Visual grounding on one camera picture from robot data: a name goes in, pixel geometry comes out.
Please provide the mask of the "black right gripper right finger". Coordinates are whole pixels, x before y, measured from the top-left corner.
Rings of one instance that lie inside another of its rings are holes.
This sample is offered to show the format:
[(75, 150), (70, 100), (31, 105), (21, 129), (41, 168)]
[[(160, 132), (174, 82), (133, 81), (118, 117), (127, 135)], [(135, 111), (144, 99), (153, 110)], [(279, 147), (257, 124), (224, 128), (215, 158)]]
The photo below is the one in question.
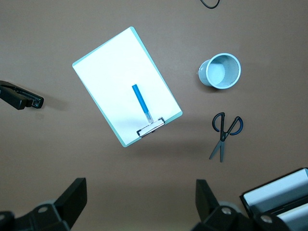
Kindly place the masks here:
[(288, 231), (289, 227), (276, 215), (261, 213), (245, 217), (228, 205), (220, 205), (206, 180), (196, 180), (195, 205), (200, 222), (197, 231)]

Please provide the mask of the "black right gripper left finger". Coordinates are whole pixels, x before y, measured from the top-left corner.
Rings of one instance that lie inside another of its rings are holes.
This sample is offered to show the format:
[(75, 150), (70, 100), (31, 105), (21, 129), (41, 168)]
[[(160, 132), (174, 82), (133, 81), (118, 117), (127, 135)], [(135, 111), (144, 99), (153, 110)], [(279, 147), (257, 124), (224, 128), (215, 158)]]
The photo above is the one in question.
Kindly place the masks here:
[(87, 204), (87, 182), (77, 178), (56, 200), (46, 201), (16, 218), (11, 211), (1, 211), (2, 231), (69, 231)]

